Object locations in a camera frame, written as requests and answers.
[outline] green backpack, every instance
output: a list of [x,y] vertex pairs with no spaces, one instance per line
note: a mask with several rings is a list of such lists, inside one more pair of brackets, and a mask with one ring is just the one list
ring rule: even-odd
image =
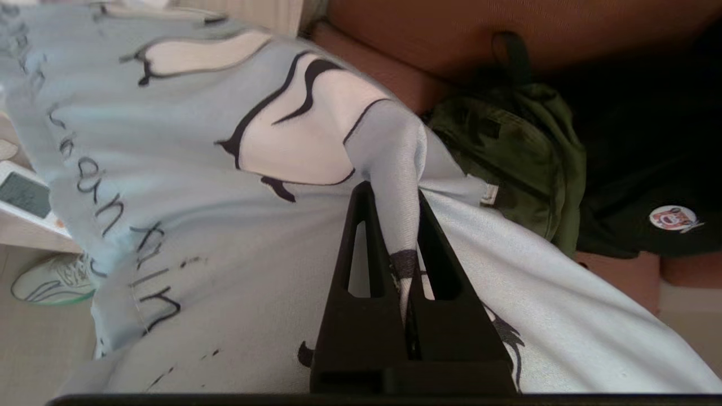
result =
[[500,33],[512,85],[454,95],[434,107],[428,126],[464,172],[498,186],[483,205],[574,256],[586,155],[572,113],[549,86],[531,82],[523,41]]

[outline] cartoon button badge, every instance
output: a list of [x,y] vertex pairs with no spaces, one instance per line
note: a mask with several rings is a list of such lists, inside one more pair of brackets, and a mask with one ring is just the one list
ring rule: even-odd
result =
[[649,214],[649,221],[662,230],[679,231],[682,234],[704,225],[697,219],[695,212],[675,205],[661,206],[652,210],[652,213]]

